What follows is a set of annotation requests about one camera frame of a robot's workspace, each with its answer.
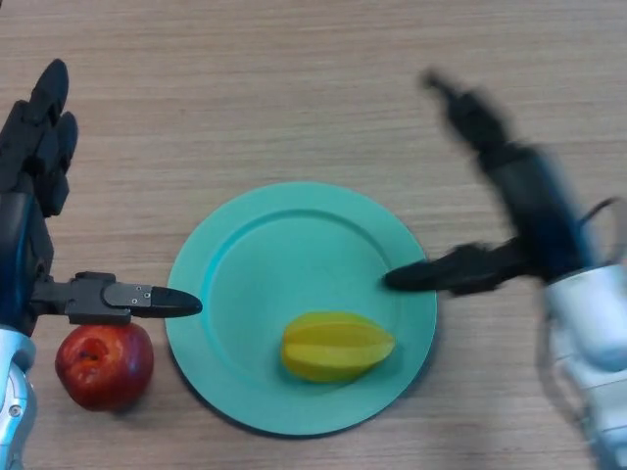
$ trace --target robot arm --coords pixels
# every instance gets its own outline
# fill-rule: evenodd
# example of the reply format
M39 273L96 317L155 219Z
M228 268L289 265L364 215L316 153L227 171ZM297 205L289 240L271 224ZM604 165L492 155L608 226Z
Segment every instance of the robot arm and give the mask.
M438 73L425 78L439 92L446 117L472 151L499 196L513 238L496 249L456 247L435 260L388 272L393 290L490 292L508 279L531 276L544 293L548 334L540 346L570 378L585 403L576 425L602 470L627 469L627 284L623 268L601 261L586 221L540 149L513 141L505 120L478 92L458 92Z
M53 61L29 101L18 101L0 130L0 469L22 469L36 415L27 379L35 361L31 335L38 316L65 315L72 324L117 324L132 316L166 318L202 310L174 289L118 282L110 273L79 272L69 282L50 275L54 249L46 219L59 215L70 192L67 173L78 128L63 113L66 65Z

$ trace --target plate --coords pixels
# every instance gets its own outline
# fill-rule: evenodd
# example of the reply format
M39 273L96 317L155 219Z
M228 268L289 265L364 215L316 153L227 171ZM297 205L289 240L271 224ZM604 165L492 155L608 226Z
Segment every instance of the plate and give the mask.
M204 308L166 320L173 359L197 396L245 427L291 437L351 428L392 403L429 356L436 293L380 283L419 259L410 231L355 191L315 182L255 189L203 221L174 263L169 286ZM296 379L281 364L281 335L314 309L371 318L397 346L351 383Z

